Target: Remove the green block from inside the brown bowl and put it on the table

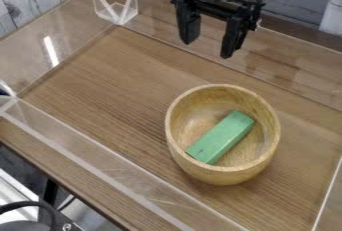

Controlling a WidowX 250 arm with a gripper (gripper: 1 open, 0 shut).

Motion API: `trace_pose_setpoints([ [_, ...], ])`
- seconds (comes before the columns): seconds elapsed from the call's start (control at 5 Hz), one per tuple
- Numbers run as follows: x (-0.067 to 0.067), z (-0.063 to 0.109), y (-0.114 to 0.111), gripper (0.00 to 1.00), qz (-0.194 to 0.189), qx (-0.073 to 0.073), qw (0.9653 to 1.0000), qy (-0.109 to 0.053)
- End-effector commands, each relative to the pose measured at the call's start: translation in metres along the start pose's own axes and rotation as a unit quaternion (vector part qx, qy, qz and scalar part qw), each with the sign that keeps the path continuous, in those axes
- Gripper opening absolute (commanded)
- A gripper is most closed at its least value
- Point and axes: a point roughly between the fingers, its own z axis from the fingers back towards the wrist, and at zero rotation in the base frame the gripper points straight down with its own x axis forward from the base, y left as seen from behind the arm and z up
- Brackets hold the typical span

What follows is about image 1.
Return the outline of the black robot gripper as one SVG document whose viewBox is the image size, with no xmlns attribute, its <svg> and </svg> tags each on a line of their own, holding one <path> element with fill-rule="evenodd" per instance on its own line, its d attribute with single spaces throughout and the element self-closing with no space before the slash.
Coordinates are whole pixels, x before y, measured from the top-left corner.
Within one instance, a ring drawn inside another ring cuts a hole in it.
<svg viewBox="0 0 342 231">
<path fill-rule="evenodd" d="M 247 31 L 255 30 L 260 22 L 264 0 L 170 0 L 176 10 L 178 37 L 190 44 L 200 34 L 200 15 L 226 20 L 220 57 L 229 58 L 240 49 Z"/>
</svg>

